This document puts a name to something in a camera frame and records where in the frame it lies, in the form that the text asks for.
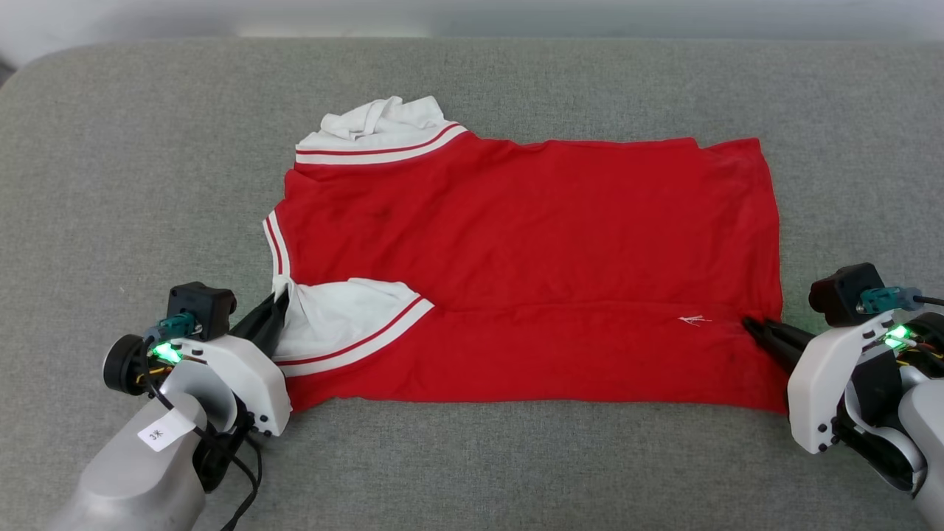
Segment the connector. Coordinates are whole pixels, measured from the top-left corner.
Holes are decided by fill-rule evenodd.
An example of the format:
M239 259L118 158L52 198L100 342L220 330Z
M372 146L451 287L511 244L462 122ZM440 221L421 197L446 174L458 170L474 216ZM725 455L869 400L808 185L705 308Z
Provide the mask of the connector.
M855 309L860 314L874 315L888 310L907 310L914 312L924 306L923 302L915 301L921 295L916 287L889 286L877 289L868 289L859 296L859 303Z
M183 313L170 316L158 321L158 324L147 329L144 333L144 340L151 339L151 345L158 345L164 341L187 337L193 334L199 334L200 323L196 322L196 317L192 314Z

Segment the red stripe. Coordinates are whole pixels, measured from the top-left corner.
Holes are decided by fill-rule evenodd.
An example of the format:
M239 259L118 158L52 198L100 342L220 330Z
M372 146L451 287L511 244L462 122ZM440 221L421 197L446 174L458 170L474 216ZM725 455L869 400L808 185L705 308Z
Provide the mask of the red stripe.
M354 344L351 345L350 347L347 347L347 348L345 348L345 349L341 349L341 350L339 350L339 351L337 351L337 352L332 352L331 354L325 354L325 355L323 355L323 356L315 356L315 357L312 357L312 358L305 358L305 359L300 359L300 360L277 361L277 362L276 362L276 365L301 365L301 364L304 364L304 363L311 363L311 362L315 362L315 361L327 360L327 359L330 359L330 358L333 358L333 357L336 357L336 356L340 356L341 354L343 354L343 353L345 353L345 352L353 351L354 349L357 349L358 347L360 347L360 345L363 345L364 343L367 343L368 341L373 340L373 339L376 338L378 335L383 334L384 332L386 332L387 330L389 330L390 327L394 326L397 321L399 321L403 316L405 316L405 315L407 314L407 312L409 312L410 310L412 310L413 307L414 307L417 303L419 303L419 301L421 301L422 299L423 299L422 297L416 296L416 299L413 299L413 302L411 302L406 308L404 308L402 312L400 312L399 314L396 314L396 317L394 317L393 320L391 320L389 323L387 323L386 326L384 326L384 327L381 328L380 330L377 330L377 331L374 332L373 334L370 334L368 337L365 337L364 339L358 341L357 343L354 343Z
M418 147L429 146L433 142L436 142L446 134L446 131L458 127L459 124L452 124L451 126L439 131L432 140L424 142L423 144L418 144L416 146L407 146L407 147L392 147L390 149L374 149L373 151L323 151L315 150L309 151L307 149L299 149L295 151L297 155L379 155L380 153L397 153L398 151L409 151L411 149L417 149Z
M272 219L266 217L265 226L269 228L269 236L272 238L272 247L275 248L276 257L278 258L278 274L281 275L282 274L282 251L278 248L278 240L276 239L276 232L272 230Z

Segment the white wall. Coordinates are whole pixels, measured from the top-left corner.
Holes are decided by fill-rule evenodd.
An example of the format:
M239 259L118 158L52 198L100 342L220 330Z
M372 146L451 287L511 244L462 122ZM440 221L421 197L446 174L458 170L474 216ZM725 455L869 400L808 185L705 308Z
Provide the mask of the white wall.
M14 67L195 35L941 40L944 0L0 0L0 59Z

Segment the white logo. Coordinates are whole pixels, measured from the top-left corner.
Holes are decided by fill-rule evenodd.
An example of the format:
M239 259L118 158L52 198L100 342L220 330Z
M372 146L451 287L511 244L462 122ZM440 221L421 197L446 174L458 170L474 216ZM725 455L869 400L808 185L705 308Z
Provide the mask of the white logo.
M686 323L692 326L701 326L696 324L697 322L711 322L711 319L706 319L704 316L694 316L694 317L679 317L679 321L685 321Z

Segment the gray couch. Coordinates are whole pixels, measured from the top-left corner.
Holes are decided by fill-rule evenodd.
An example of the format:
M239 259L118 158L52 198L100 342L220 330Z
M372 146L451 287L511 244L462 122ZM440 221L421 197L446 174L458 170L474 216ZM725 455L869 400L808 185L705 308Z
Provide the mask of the gray couch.
M757 136L783 220L784 318L872 261L944 294L944 46L203 40L96 46L0 89L0 529L42 527L141 407L103 352L199 280L269 288L261 220L329 111L437 97L481 136L703 145ZM921 529L847 448L684 404L332 401L268 441L241 529ZM231 471L197 526L248 482Z

